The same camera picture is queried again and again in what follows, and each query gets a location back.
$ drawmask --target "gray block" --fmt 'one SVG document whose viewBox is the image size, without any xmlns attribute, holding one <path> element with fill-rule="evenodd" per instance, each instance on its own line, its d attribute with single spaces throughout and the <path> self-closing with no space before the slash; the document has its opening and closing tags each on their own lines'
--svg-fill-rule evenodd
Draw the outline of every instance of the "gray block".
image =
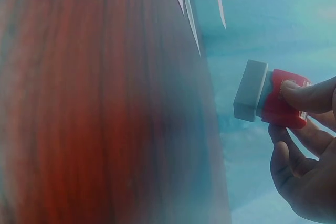
<svg viewBox="0 0 336 224">
<path fill-rule="evenodd" d="M 256 119 L 256 110 L 264 87 L 268 64 L 248 60 L 233 103 L 235 118 L 249 122 Z"/>
<path fill-rule="evenodd" d="M 265 78 L 265 83 L 261 92 L 261 96 L 259 99 L 259 103 L 257 106 L 257 110 L 256 110 L 256 115 L 258 117 L 261 117 L 261 113 L 262 113 L 262 109 L 264 107 L 264 104 L 266 102 L 266 98 L 268 97 L 268 95 L 272 92 L 273 90 L 273 82 L 272 82 L 272 75 L 273 75 L 273 71 L 267 71 L 266 74 L 266 78 Z"/>
</svg>

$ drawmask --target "red object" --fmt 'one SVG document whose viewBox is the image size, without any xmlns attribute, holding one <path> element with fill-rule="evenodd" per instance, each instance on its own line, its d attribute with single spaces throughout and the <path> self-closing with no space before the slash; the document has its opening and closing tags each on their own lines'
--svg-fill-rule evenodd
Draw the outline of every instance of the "red object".
<svg viewBox="0 0 336 224">
<path fill-rule="evenodd" d="M 261 120 L 291 129 L 301 129 L 306 125 L 307 113 L 290 106 L 281 95 L 281 84 L 290 80 L 301 87 L 310 86 L 310 81 L 298 74 L 275 69 L 272 75 L 273 90 L 266 98 Z"/>
<path fill-rule="evenodd" d="M 0 224 L 231 223 L 207 58 L 177 0 L 0 10 Z"/>
</svg>

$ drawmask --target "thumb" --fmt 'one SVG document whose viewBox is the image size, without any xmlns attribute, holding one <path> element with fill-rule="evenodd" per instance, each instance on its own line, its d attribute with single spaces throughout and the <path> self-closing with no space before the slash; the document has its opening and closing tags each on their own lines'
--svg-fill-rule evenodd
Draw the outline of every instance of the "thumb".
<svg viewBox="0 0 336 224">
<path fill-rule="evenodd" d="M 336 99 L 333 102 L 335 89 L 336 77 L 308 87 L 300 87 L 292 81 L 284 81 L 281 93 L 297 110 L 320 114 L 329 112 L 334 107 L 335 114 Z"/>
<path fill-rule="evenodd" d="M 285 142 L 276 143 L 271 158 L 270 170 L 278 192 L 288 203 L 291 203 L 293 192 L 299 188 L 300 179 L 294 177 L 289 167 L 289 150 Z"/>
</svg>

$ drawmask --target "light blue background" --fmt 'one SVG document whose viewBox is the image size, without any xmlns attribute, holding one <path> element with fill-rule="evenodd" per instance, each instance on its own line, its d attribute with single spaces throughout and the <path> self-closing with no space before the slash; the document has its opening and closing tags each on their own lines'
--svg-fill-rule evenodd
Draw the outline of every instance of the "light blue background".
<svg viewBox="0 0 336 224">
<path fill-rule="evenodd" d="M 233 118 L 248 59 L 313 83 L 336 75 L 336 0 L 195 0 L 215 90 L 233 224 L 312 223 L 277 194 L 269 172 L 267 124 Z"/>
</svg>

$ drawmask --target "red plastic holder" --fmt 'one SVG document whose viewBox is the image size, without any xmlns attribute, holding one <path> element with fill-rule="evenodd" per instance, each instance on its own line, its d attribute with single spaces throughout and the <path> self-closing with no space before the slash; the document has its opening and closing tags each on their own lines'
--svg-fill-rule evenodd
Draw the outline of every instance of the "red plastic holder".
<svg viewBox="0 0 336 224">
<path fill-rule="evenodd" d="M 307 123 L 307 112 L 299 111 L 290 106 L 281 94 L 281 85 L 284 81 L 290 80 L 301 87 L 310 86 L 311 82 L 298 74 L 275 69 L 272 74 L 272 92 L 268 94 L 261 120 L 291 129 L 301 129 Z"/>
</svg>

